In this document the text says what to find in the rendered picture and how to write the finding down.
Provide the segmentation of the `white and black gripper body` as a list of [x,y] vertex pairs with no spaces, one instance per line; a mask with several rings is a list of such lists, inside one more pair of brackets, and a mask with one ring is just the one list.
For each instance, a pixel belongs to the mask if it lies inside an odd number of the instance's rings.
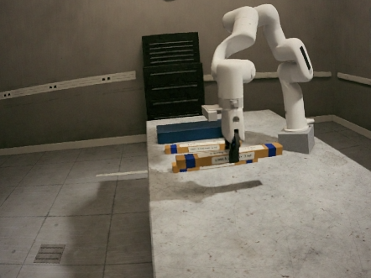
[[[222,135],[229,143],[234,139],[234,129],[238,129],[239,138],[244,141],[243,106],[241,108],[227,108],[222,110]],[[234,120],[237,118],[237,120]]]

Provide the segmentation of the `dark blue rectangular slab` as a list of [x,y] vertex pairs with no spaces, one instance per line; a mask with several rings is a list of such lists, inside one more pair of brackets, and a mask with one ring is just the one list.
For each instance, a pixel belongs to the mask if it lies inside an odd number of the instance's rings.
[[223,137],[221,119],[156,125],[156,128],[159,144]]

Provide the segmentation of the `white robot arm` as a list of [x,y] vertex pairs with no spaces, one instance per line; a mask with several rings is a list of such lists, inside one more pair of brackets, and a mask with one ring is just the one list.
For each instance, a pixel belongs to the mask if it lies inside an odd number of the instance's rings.
[[215,50],[211,74],[217,81],[218,105],[201,106],[204,117],[208,121],[217,121],[218,110],[243,106],[243,83],[253,80],[255,67],[249,60],[227,58],[252,46],[257,27],[264,26],[264,37],[274,58],[279,61],[294,60],[280,64],[277,70],[285,105],[284,131],[288,133],[306,131],[309,128],[308,124],[314,123],[314,119],[305,118],[302,90],[298,82],[310,81],[313,70],[303,43],[296,38],[285,39],[275,7],[264,4],[255,8],[238,8],[226,13],[222,24],[232,35]]

